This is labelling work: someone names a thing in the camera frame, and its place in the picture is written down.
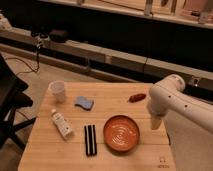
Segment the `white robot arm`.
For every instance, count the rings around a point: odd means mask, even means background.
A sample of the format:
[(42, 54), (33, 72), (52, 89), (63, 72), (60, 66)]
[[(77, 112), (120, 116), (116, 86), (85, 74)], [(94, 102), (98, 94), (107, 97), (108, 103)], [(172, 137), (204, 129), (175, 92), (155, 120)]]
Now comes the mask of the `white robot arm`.
[(213, 105), (183, 94), (184, 89), (184, 79), (176, 74), (165, 77), (149, 89), (147, 109), (151, 115), (151, 128), (158, 129), (171, 109), (213, 133)]

